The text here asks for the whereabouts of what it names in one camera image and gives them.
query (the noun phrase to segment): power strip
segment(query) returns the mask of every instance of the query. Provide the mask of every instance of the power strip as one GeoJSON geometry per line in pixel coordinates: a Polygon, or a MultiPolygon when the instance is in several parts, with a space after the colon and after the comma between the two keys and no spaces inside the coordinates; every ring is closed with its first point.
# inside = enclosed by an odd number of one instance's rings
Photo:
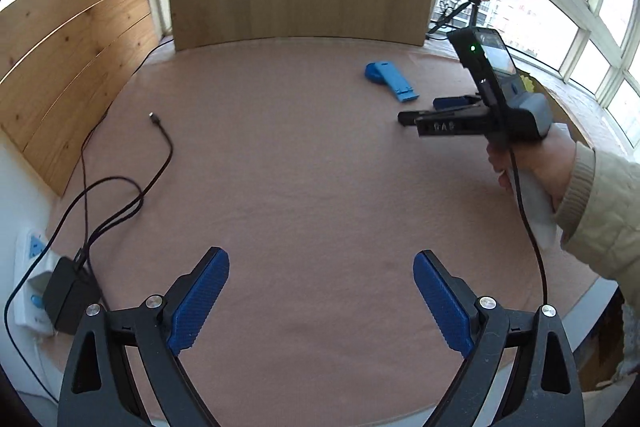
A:
{"type": "MultiPolygon", "coordinates": [[[[18,285],[46,244],[47,239],[44,234],[34,230],[24,230],[18,235],[15,248],[14,287],[18,285]]],[[[14,299],[16,325],[29,328],[34,333],[46,337],[53,335],[53,325],[44,310],[42,295],[59,259],[59,255],[49,250],[14,299]]]]}

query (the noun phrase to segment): device screen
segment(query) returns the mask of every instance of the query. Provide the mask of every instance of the device screen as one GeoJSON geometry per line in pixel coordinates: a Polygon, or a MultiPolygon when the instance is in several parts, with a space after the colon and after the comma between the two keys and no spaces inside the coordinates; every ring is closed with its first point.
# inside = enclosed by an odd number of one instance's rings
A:
{"type": "Polygon", "coordinates": [[[516,74],[516,66],[498,32],[477,31],[476,38],[494,71],[508,75],[516,74]]]}

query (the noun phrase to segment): blue power switch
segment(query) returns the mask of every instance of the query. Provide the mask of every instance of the blue power switch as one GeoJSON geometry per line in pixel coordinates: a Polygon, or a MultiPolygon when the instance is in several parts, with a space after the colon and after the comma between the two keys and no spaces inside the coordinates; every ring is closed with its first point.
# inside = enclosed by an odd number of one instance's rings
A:
{"type": "Polygon", "coordinates": [[[32,295],[31,302],[33,303],[34,306],[36,306],[37,309],[39,310],[44,309],[44,304],[42,303],[42,297],[40,297],[39,295],[32,295]]]}
{"type": "Polygon", "coordinates": [[[415,100],[420,95],[414,92],[406,78],[392,62],[372,62],[367,64],[364,75],[376,84],[386,84],[394,92],[399,102],[415,100]]]}

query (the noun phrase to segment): white wall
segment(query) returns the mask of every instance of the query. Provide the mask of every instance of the white wall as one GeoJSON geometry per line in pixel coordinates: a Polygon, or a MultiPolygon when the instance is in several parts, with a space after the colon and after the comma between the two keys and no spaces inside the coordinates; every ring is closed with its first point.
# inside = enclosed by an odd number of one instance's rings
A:
{"type": "MultiPolygon", "coordinates": [[[[52,190],[34,173],[14,145],[0,132],[0,303],[3,310],[14,287],[15,245],[18,234],[27,229],[44,231],[54,200],[55,194],[52,190]]],[[[34,339],[27,330],[15,326],[12,309],[9,312],[9,327],[20,350],[42,379],[42,364],[34,339]]],[[[4,324],[0,327],[0,362],[18,391],[45,396],[15,352],[4,330],[4,324]]]]}

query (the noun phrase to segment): sleeve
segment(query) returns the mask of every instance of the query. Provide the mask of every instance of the sleeve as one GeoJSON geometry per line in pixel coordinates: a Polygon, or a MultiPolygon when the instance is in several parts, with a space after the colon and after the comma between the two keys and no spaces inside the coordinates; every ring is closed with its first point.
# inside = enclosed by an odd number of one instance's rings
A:
{"type": "Polygon", "coordinates": [[[640,164],[578,144],[556,221],[564,250],[616,280],[640,311],[640,164]]]}

